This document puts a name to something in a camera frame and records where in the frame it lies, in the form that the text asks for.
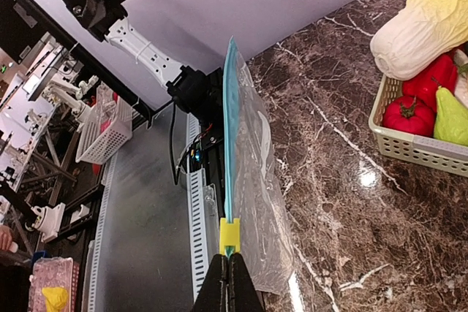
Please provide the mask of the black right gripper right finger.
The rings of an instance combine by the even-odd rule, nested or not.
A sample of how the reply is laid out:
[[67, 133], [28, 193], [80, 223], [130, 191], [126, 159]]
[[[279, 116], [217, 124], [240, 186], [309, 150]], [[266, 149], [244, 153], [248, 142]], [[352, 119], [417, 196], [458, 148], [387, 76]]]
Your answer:
[[234, 253], [228, 263], [228, 311], [263, 311], [244, 258]]

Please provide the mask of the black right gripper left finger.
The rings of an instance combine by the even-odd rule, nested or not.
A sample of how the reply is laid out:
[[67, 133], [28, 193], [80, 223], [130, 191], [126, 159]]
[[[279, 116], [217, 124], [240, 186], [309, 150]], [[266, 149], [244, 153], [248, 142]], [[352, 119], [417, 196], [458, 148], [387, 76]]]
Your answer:
[[224, 255], [215, 254], [192, 306], [192, 312], [226, 312], [227, 281], [228, 259]]

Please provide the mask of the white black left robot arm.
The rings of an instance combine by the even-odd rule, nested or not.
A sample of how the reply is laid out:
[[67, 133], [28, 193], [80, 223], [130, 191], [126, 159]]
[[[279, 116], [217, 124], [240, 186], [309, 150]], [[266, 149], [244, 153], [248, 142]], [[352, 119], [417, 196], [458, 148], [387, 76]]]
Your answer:
[[193, 114], [201, 123], [209, 123], [222, 114], [221, 88], [214, 83], [222, 70], [206, 75], [163, 53], [131, 26], [122, 5], [126, 0], [62, 1], [97, 40], [117, 47], [143, 65], [180, 110]]

